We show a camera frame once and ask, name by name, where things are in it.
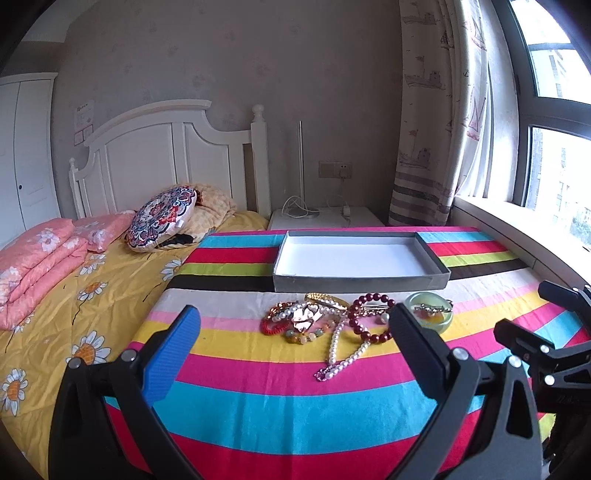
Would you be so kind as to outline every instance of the yellow floral comforter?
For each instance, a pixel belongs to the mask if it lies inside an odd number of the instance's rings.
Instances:
[[[267,221],[241,212],[217,231],[264,230]],[[116,358],[195,247],[150,254],[118,239],[103,254],[89,253],[12,332],[0,335],[0,418],[43,477],[53,407],[67,361]]]

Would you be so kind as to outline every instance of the mandala cushion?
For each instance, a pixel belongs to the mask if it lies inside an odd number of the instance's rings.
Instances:
[[[136,252],[151,252],[177,234],[191,218],[198,194],[178,186],[153,197],[138,210],[127,233],[127,244]]]

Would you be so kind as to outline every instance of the window frame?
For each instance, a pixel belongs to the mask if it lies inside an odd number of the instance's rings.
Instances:
[[[556,44],[576,50],[587,69],[591,72],[591,50],[584,39],[574,34],[571,23],[552,0],[536,0],[557,21],[570,39],[570,44]],[[511,63],[517,92],[519,112],[519,140],[517,149],[517,170],[513,203],[525,206],[530,185],[531,149],[533,128],[556,130],[591,140],[591,105],[564,98],[538,96],[535,82],[535,70],[530,51],[540,50],[541,46],[554,44],[536,44],[528,46],[519,26],[517,16],[511,7],[511,0],[492,0],[501,23]]]

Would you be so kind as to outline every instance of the wardrobe door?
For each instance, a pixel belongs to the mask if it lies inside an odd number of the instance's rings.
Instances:
[[[18,197],[25,227],[60,216],[51,168],[49,122],[53,80],[20,83],[14,128]]]
[[[18,85],[0,85],[0,248],[25,231],[14,173],[14,115]]]

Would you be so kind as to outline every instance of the striped fabric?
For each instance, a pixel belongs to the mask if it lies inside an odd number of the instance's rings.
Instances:
[[[502,318],[558,347],[589,339],[575,315],[539,298],[533,272],[492,238],[470,228],[415,230],[452,271],[438,292],[455,305],[443,335],[451,348],[503,361],[508,351],[492,333]],[[201,312],[199,340],[167,398],[154,408],[205,478],[383,480],[435,403],[423,396],[394,342],[371,346],[342,376],[318,382],[313,374],[325,365],[329,335],[301,346],[259,333],[268,308],[302,297],[273,291],[271,270],[283,236],[211,235],[191,253],[131,344],[141,348],[186,304]],[[347,327],[338,357],[358,345]],[[446,466],[461,458],[481,405],[482,398],[472,402]],[[114,399],[108,399],[108,411],[129,460],[147,469]]]

